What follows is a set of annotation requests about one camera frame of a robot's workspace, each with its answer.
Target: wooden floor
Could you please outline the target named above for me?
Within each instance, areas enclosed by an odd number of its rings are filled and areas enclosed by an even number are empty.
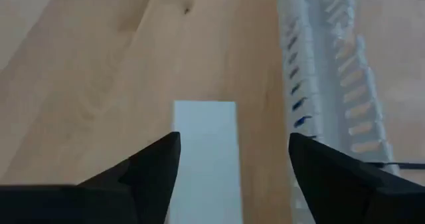
[[[289,223],[278,37],[276,0],[51,0],[0,72],[2,183],[81,182],[168,133],[174,100],[229,100],[244,222]]]

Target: black wire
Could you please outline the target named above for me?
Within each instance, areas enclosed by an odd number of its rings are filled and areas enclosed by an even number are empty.
[[[412,163],[402,163],[402,162],[367,162],[376,168],[385,168],[388,165],[398,165],[400,169],[411,169],[411,170],[425,170],[425,164],[412,164]]]

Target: white rectangle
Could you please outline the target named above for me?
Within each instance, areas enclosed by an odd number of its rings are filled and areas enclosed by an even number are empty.
[[[236,104],[176,101],[174,130],[181,156],[169,223],[242,224]]]

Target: light wood surface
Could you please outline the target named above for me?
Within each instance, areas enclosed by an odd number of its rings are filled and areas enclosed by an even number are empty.
[[[229,100],[244,222],[289,223],[278,37],[276,0],[52,0],[0,73],[1,181],[78,183]]]
[[[0,71],[38,21],[50,0],[0,0]]]

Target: white cable organizer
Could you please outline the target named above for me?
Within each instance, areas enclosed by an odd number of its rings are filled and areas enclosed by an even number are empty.
[[[391,162],[365,42],[353,35],[355,0],[278,0],[278,13],[287,134],[364,162]],[[289,167],[293,223],[314,223]],[[396,166],[384,170],[398,175]]]

